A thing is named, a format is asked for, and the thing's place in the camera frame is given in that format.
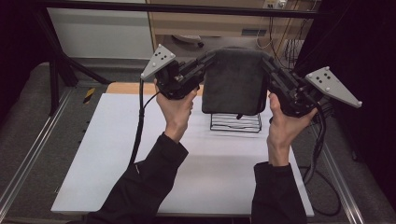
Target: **black fabric bag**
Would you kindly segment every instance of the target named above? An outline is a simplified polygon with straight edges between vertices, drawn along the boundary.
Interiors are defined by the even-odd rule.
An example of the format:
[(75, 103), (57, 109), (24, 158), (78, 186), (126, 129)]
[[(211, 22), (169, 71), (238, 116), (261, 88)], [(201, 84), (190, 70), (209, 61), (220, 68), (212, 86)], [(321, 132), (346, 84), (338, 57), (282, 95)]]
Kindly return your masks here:
[(205, 72), (202, 111), (206, 114), (257, 115), (265, 109), (268, 74), (262, 60), (270, 56), (253, 49), (210, 50), (215, 61)]

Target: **black jacket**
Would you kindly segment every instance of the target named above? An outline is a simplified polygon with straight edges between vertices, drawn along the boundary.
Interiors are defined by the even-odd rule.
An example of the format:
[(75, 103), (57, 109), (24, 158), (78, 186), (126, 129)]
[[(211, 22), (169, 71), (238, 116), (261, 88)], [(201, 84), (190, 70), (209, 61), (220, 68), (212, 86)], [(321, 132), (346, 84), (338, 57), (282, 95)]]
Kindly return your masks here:
[[(150, 223), (187, 155), (186, 148), (162, 134), (144, 161), (129, 165), (99, 211), (89, 213), (84, 221), (69, 224)], [(290, 165), (273, 167), (262, 162), (255, 165), (254, 172), (252, 223), (306, 223)]]

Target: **black wire rack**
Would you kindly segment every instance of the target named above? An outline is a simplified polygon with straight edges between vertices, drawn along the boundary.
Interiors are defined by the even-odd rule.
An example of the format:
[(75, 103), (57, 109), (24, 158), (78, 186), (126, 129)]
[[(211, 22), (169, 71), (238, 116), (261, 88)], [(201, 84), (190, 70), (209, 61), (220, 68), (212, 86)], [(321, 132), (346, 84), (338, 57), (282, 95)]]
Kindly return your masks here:
[(254, 116), (242, 116), (238, 119), (236, 114), (211, 114), (211, 131), (228, 131), (259, 133), (262, 130), (262, 118), (260, 114)]

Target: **human hand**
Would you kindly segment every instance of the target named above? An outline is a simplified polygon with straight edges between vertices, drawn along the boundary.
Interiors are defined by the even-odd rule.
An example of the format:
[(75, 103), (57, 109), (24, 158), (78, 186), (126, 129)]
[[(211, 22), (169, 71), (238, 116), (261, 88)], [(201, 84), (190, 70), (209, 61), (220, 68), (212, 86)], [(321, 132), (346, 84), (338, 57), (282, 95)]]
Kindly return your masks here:
[(157, 104), (160, 106), (166, 120), (165, 135), (178, 143), (186, 132), (191, 114), (193, 99), (197, 95), (198, 89), (192, 90), (188, 95), (180, 100), (168, 100), (162, 94), (157, 95)]
[(267, 137), (269, 163), (274, 166), (289, 164), (291, 142), (308, 126), (318, 110), (315, 108), (309, 114), (300, 118), (289, 117), (280, 109), (280, 102), (274, 93), (269, 95), (273, 119)]

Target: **white tabletop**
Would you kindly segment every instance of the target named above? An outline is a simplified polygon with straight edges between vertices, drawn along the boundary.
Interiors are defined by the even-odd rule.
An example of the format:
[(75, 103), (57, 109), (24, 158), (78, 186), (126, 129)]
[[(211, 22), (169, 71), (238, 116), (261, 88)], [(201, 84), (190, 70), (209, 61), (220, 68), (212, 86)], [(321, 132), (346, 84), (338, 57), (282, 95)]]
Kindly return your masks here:
[[(210, 131), (210, 115), (202, 113), (202, 98), (194, 109), (181, 143), (190, 152), (179, 167), (175, 185), (159, 214), (248, 216), (255, 189), (253, 166), (268, 160), (269, 106), (261, 113), (262, 131), (237, 133)], [(138, 123), (138, 95), (102, 95), (90, 126), (51, 208), (69, 215), (97, 211), (125, 171)], [(146, 158), (165, 126), (155, 101), (146, 108), (142, 140), (136, 161)], [(304, 209), (313, 216), (293, 153), (290, 163)]]

